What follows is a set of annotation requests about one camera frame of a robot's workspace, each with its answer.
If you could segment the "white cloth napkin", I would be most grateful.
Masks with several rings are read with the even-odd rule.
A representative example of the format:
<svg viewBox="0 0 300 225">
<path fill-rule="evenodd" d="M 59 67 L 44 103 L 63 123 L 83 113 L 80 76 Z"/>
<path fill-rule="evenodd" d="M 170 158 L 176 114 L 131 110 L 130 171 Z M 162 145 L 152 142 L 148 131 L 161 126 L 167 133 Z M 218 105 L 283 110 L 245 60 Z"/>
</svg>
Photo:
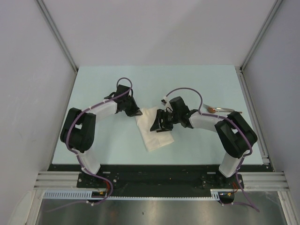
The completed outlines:
<svg viewBox="0 0 300 225">
<path fill-rule="evenodd" d="M 150 131 L 150 128 L 152 127 L 156 118 L 157 109 L 158 107 L 142 108 L 142 115 L 136 117 L 138 129 L 148 152 L 154 151 L 174 142 L 174 138 L 169 131 Z"/>
</svg>

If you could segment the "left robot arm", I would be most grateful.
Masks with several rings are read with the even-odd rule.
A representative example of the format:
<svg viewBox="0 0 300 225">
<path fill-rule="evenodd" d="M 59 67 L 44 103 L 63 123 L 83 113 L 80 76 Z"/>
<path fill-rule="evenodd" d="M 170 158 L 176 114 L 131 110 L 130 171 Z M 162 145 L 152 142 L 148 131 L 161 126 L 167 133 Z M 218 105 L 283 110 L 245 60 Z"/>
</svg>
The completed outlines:
<svg viewBox="0 0 300 225">
<path fill-rule="evenodd" d="M 94 158 L 92 150 L 96 121 L 119 112 L 125 112 L 128 117 L 143 114 L 134 100 L 132 87 L 118 84 L 116 91 L 102 102 L 86 110 L 69 109 L 60 134 L 60 141 L 76 155 L 82 171 L 89 174 L 87 182 L 95 188 L 104 181 L 103 175 L 98 173 L 100 163 Z"/>
</svg>

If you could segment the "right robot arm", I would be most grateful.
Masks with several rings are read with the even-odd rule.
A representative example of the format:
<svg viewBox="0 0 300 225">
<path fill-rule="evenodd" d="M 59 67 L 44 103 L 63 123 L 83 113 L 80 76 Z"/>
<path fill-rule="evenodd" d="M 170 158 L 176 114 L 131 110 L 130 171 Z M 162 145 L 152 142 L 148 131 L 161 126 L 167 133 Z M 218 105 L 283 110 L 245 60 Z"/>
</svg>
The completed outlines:
<svg viewBox="0 0 300 225">
<path fill-rule="evenodd" d="M 233 183 L 233 175 L 240 169 L 244 158 L 253 153 L 258 138 L 240 112 L 232 111 L 227 116 L 190 110 L 181 97 L 170 101 L 163 99 L 165 109 L 158 109 L 151 132 L 171 131 L 175 124 L 184 128 L 205 129 L 218 134 L 225 149 L 225 156 L 219 166 L 216 182 L 221 188 Z"/>
</svg>

